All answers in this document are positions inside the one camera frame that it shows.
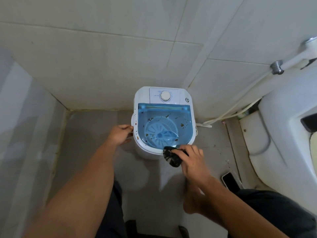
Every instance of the blue transparent lid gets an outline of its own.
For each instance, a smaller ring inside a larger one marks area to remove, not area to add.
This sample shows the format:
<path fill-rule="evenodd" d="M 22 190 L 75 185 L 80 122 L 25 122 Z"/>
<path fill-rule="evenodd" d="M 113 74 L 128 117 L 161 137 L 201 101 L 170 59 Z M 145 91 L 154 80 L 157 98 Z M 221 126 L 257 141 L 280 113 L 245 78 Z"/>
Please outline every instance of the blue transparent lid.
<path fill-rule="evenodd" d="M 138 134 L 152 148 L 187 144 L 193 135 L 191 107 L 139 103 Z"/>

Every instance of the control panel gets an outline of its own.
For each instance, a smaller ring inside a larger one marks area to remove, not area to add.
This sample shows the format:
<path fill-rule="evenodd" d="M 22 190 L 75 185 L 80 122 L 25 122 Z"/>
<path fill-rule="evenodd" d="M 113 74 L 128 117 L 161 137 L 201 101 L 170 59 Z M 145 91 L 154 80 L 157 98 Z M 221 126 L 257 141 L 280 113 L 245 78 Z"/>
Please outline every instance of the control panel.
<path fill-rule="evenodd" d="M 180 104 L 180 90 L 172 88 L 149 88 L 150 103 Z"/>

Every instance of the bare foot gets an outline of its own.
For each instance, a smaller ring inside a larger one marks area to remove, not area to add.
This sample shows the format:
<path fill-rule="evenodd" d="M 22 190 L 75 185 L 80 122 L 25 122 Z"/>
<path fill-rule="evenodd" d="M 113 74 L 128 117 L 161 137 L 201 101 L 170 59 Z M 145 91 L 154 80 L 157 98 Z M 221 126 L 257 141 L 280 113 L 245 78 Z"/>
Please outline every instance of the bare foot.
<path fill-rule="evenodd" d="M 184 211 L 187 214 L 194 214 L 200 211 L 201 200 L 204 195 L 200 193 L 199 188 L 186 180 L 186 194 L 183 203 Z"/>

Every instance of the person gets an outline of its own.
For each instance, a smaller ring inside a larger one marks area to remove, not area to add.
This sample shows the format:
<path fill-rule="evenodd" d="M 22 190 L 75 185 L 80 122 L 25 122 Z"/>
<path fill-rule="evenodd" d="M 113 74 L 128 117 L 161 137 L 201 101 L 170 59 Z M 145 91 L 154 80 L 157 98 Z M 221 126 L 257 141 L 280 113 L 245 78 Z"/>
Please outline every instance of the person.
<path fill-rule="evenodd" d="M 127 237 L 113 156 L 119 145 L 130 141 L 132 131 L 130 125 L 113 127 L 85 168 L 57 192 L 23 237 Z M 233 194 L 210 175 L 203 150 L 195 145 L 180 149 L 188 154 L 173 150 L 183 160 L 188 180 L 185 212 L 207 217 L 235 238 L 316 237 L 315 218 L 292 200 L 269 191 Z"/>

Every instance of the dark shorts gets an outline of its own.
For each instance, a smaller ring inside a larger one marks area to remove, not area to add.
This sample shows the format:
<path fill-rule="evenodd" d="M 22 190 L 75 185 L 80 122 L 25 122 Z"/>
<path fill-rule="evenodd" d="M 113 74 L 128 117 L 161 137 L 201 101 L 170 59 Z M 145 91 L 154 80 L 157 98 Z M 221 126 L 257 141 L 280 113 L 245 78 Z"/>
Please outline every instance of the dark shorts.
<path fill-rule="evenodd" d="M 255 189 L 243 189 L 236 195 L 288 237 L 317 237 L 315 217 L 291 199 L 276 192 Z M 109 204 L 96 237 L 127 238 L 122 211 L 122 190 L 117 181 L 113 184 Z"/>

